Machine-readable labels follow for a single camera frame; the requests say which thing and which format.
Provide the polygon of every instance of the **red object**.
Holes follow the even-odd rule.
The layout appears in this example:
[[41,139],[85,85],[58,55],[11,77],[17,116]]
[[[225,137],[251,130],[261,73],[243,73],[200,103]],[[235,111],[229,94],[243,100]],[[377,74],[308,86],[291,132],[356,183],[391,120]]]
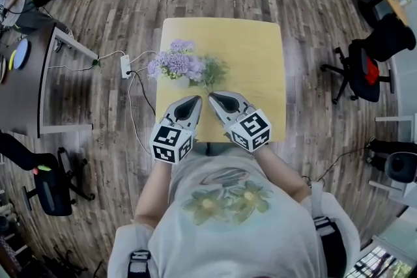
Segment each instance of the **red object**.
[[379,69],[373,64],[372,60],[366,56],[367,74],[365,76],[366,81],[373,86],[379,77]]

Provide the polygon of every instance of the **electrical outlet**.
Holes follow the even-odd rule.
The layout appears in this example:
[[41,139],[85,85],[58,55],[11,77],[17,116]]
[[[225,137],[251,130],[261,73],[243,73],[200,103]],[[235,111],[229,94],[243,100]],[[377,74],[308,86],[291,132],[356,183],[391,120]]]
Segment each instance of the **electrical outlet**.
[[129,79],[132,74],[127,74],[128,71],[131,71],[132,68],[130,67],[130,56],[129,55],[125,55],[120,57],[120,67],[122,70],[122,78],[123,79]]

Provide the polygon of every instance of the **wooden floor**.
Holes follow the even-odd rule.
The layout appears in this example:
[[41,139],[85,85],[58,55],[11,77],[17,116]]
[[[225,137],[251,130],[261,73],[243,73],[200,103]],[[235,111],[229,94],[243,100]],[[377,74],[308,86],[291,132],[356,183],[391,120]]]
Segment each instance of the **wooden floor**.
[[[55,0],[51,14],[67,23],[75,38],[107,55],[124,50],[135,57],[159,50],[162,24],[172,17],[226,17],[276,22],[281,26],[287,82],[287,139],[276,146],[278,154],[303,175],[317,179],[342,153],[363,147],[370,136],[396,138],[396,124],[375,123],[375,117],[396,115],[395,96],[382,86],[379,103],[349,100],[346,90],[338,105],[331,97],[341,78],[322,73],[321,63],[340,66],[332,50],[347,52],[349,42],[370,32],[355,0]],[[12,40],[16,35],[3,37]],[[11,163],[1,169],[0,186],[7,190],[22,217],[27,239],[36,254],[54,255],[53,246],[71,249],[76,261],[94,271],[107,264],[117,227],[127,224],[149,174],[152,161],[138,145],[128,107],[128,84],[121,79],[119,56],[108,57],[101,67],[86,72],[51,69],[48,73],[46,122],[92,122],[92,133],[45,135],[40,140],[17,136],[35,152],[53,152],[64,146],[71,158],[87,158],[85,190],[94,202],[78,200],[70,217],[48,217],[38,199],[28,214],[20,194],[33,187],[32,174]],[[147,65],[144,56],[134,69]],[[91,65],[64,49],[54,65],[72,68]],[[381,65],[386,72],[386,65]],[[155,101],[156,87],[142,72],[145,90]],[[133,114],[140,138],[147,143],[154,124],[139,83],[132,87]],[[368,186],[382,178],[365,163],[364,152],[343,156],[326,176],[326,189],[338,198],[360,231],[362,243],[381,232],[401,206],[387,194]],[[99,277],[105,277],[101,269]]]

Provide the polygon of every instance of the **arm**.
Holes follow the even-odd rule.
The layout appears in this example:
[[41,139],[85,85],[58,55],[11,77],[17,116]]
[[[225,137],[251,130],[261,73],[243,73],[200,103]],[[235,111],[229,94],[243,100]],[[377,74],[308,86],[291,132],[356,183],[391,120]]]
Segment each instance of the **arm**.
[[253,156],[266,177],[295,201],[301,202],[311,195],[311,189],[300,175],[267,146],[258,148]]
[[136,223],[156,227],[168,209],[169,183],[171,182],[170,163],[156,161],[152,173],[137,202]]

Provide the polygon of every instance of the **white pot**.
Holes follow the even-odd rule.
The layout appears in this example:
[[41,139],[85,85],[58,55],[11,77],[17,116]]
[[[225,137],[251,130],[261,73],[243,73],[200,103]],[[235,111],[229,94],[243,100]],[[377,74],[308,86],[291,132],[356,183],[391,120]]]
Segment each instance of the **white pot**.
[[172,84],[178,89],[187,89],[190,86],[190,78],[186,76],[179,77],[178,79],[172,79]]

